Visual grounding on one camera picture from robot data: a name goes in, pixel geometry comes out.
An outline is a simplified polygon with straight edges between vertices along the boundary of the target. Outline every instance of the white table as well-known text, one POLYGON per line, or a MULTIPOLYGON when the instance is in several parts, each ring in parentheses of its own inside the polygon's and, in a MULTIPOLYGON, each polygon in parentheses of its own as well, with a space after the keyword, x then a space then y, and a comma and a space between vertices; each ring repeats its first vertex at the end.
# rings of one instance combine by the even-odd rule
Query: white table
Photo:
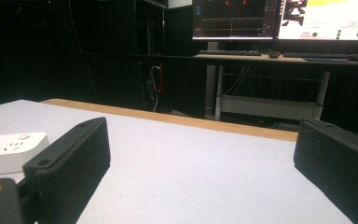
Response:
POLYGON ((0 134, 52 143, 97 117, 112 162, 78 223, 351 223, 294 167, 293 141, 29 101, 0 105, 0 134))

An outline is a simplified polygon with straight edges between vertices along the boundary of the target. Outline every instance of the white power strip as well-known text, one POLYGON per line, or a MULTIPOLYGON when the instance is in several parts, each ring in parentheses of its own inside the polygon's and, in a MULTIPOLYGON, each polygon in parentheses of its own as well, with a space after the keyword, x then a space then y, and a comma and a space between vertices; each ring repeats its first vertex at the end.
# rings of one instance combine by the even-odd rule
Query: white power strip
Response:
POLYGON ((22 172, 22 166, 48 146, 45 133, 0 135, 0 175, 22 172))

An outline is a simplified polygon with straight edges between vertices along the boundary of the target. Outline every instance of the keyboard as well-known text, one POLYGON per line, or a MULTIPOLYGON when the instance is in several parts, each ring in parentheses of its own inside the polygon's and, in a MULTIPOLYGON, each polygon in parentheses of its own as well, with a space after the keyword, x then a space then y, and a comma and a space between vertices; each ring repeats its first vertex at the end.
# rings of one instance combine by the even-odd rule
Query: keyboard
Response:
POLYGON ((199 54, 261 56, 261 53, 256 50, 226 50, 226 49, 202 49, 200 50, 199 54))
POLYGON ((285 58, 347 59, 349 54, 285 52, 285 58))

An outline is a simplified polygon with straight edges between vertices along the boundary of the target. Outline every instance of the yellow graphic on screen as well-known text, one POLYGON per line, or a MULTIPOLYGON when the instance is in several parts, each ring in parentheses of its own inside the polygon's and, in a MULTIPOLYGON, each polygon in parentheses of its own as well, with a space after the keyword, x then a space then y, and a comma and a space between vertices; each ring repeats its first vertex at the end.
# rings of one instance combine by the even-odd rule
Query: yellow graphic on screen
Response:
POLYGON ((308 0, 307 7, 322 7, 327 4, 348 2, 348 0, 308 0))

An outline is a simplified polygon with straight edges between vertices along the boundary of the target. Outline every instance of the monitor screen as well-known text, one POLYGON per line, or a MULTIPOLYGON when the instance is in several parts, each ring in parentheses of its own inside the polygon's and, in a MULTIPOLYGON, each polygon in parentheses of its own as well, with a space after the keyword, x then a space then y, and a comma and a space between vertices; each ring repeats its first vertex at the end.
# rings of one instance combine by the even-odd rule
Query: monitor screen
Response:
POLYGON ((278 39, 358 40, 358 0, 284 0, 278 39))
POLYGON ((279 0, 193 0, 193 39, 273 39, 279 6, 279 0))
POLYGON ((358 40, 358 0, 193 0, 194 40, 358 40))

